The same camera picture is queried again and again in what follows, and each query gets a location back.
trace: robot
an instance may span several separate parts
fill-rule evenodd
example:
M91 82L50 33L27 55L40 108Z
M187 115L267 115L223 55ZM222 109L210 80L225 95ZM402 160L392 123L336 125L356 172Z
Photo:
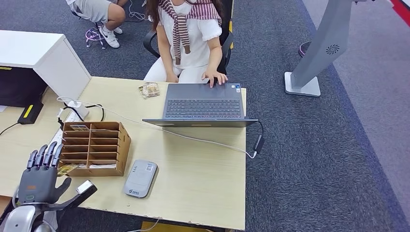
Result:
M329 0L315 38L299 48L303 58L293 72L285 73L286 93L321 95L316 75L347 50L351 4L359 1L367 0Z
M39 151L34 150L30 154L27 169L21 176L18 188L21 205L9 214L4 232L54 232L54 228L43 221L46 211L77 207L97 191L94 184L87 180L76 189L75 197L56 204L71 184L71 178L68 177L61 186L55 188L61 149L62 145L57 146L57 142L53 142L48 150L47 145L44 145Z

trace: black chair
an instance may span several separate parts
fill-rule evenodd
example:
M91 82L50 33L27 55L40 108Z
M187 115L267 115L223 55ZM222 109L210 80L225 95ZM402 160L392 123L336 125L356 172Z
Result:
M226 67L231 58L231 44L234 41L234 35L229 31L229 24L232 17L232 7L234 0L222 0L223 17L222 17L222 34L219 36L220 44L222 45L222 60L218 66L218 72L226 74ZM160 55L152 48L152 40L157 36L157 32L152 30L144 38L144 47L152 53L156 58Z
M77 14L77 12L71 11L71 13L72 13L73 15L77 16L78 19L81 18L81 16L79 16L79 15ZM89 29L89 30L86 32L86 43L87 43L87 47L91 47L90 41L100 41L100 44L101 44L101 46L102 46L102 49L105 49L105 46L104 46L104 44L103 44L104 38L103 38L103 36L100 34L100 30L99 30L99 27L100 27L100 26L98 26L98 23L94 23L94 26L95 26L94 28L91 28L91 29Z

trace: laptop keyboard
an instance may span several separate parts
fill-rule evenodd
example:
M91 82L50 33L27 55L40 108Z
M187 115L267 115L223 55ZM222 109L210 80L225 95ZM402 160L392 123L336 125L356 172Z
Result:
M241 118L239 99L168 100L166 118Z

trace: woman's left hand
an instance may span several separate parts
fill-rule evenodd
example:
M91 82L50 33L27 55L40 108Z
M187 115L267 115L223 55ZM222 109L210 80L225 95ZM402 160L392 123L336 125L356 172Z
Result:
M214 86L214 77L216 77L217 79L218 79L218 84L219 85L222 85L222 84L225 84L225 82L228 80L228 78L226 77L226 75L225 74L223 74L223 73L220 73L220 72L218 72L218 71L216 71L216 70L213 70L213 71L211 71L211 70L206 70L205 72L204 72L204 74L202 74L202 80L205 80L206 78L209 78L209 81L210 81L210 87L212 88L213 86Z

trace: cardboard organizer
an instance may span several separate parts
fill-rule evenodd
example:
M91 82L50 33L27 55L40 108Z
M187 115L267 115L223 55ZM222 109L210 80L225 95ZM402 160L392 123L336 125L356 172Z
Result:
M69 176L123 176L131 138L120 122L66 122L63 127L60 166L84 164ZM115 164L115 168L90 165Z

